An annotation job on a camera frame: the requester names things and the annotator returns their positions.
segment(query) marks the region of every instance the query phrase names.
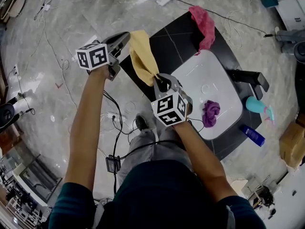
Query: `black shoe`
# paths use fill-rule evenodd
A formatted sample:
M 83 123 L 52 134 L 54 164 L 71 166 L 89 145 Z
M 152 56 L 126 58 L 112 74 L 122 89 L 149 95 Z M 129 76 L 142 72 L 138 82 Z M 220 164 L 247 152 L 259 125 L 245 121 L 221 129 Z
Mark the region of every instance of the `black shoe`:
M 143 118 L 143 116 L 141 116 L 141 115 L 136 116 L 135 124 L 140 131 L 142 131 L 144 129 L 148 129 L 148 125 L 147 125 L 145 119 Z

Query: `white sink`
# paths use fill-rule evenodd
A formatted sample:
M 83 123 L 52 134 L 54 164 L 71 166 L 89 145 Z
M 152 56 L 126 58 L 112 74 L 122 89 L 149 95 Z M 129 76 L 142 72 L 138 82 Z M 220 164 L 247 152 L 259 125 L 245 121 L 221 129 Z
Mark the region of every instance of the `white sink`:
M 216 56 L 208 50 L 202 50 L 172 73 L 181 83 L 184 91 L 193 100 L 193 112 L 188 116 L 202 120 L 204 104 L 211 100 L 218 102 L 220 113 L 216 124 L 200 131 L 202 138 L 217 138 L 232 126 L 242 115 L 242 102 L 224 68 Z M 203 124 L 191 120 L 199 131 Z

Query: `apriltag cube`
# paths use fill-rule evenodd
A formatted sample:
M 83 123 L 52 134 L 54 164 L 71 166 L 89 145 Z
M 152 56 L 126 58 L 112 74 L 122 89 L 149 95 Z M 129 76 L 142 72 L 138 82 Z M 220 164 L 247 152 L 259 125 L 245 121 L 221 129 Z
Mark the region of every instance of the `apriltag cube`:
M 107 44 L 90 43 L 76 50 L 79 65 L 85 70 L 94 70 L 109 64 Z
M 187 100 L 178 92 L 160 98 L 152 104 L 154 116 L 165 126 L 171 126 L 186 120 Z

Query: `hand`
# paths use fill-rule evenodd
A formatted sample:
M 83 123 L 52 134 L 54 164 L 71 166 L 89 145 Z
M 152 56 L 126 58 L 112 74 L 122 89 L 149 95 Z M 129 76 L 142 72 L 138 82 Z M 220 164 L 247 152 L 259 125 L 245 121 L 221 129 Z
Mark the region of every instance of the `hand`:
M 108 65 L 103 65 L 91 72 L 91 74 L 99 74 L 103 79 L 107 79 L 109 77 Z

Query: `marble floor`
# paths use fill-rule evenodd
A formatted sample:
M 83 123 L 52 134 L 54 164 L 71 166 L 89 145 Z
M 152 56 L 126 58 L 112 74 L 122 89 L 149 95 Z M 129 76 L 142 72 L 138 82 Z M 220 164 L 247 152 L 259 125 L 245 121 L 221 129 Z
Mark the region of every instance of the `marble floor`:
M 56 174 L 63 177 L 69 160 L 69 136 L 87 73 L 75 61 L 75 50 L 93 39 L 104 39 L 121 31 L 146 30 L 153 35 L 185 12 L 188 6 L 170 2 L 164 7 L 155 0 L 53 0 L 51 9 L 34 20 L 43 0 L 26 0 L 21 15 L 11 18 L 1 45 L 1 56 L 6 75 L 16 65 L 20 85 L 26 99 L 36 114 L 27 113 L 18 125 L 24 131 L 24 142 L 33 152 L 40 153 L 44 162 Z M 280 24 L 273 10 L 265 9 L 260 0 L 184 0 L 270 32 Z M 224 28 L 224 19 L 211 14 L 217 29 L 230 38 Z M 280 45 L 273 38 L 264 39 L 262 34 L 240 24 L 233 24 L 229 46 L 244 70 L 262 72 L 270 89 L 263 101 L 274 108 L 276 126 L 263 122 L 258 131 L 266 138 L 259 148 L 246 140 L 223 160 L 231 179 L 253 175 L 263 180 L 277 179 L 285 171 L 279 157 L 278 138 L 293 120 L 297 112 L 294 89 L 295 60 L 280 53 Z M 126 47 L 121 60 L 128 55 Z M 63 84 L 62 73 L 69 92 Z M 18 79 L 10 74 L 8 99 L 19 91 Z M 122 70 L 113 82 L 106 84 L 108 93 L 117 100 L 122 114 L 127 117 L 123 129 L 132 128 L 138 112 L 150 110 L 150 103 L 141 90 Z M 26 110 L 24 100 L 18 110 Z M 101 113 L 117 112 L 116 107 L 104 100 Z M 110 119 L 102 118 L 99 149 L 112 153 L 117 130 Z M 137 131 L 130 135 L 132 139 Z M 121 135 L 117 154 L 128 150 L 127 136 Z M 113 175 L 107 172 L 105 158 L 97 154 L 96 178 L 93 196 L 97 199 L 113 197 Z

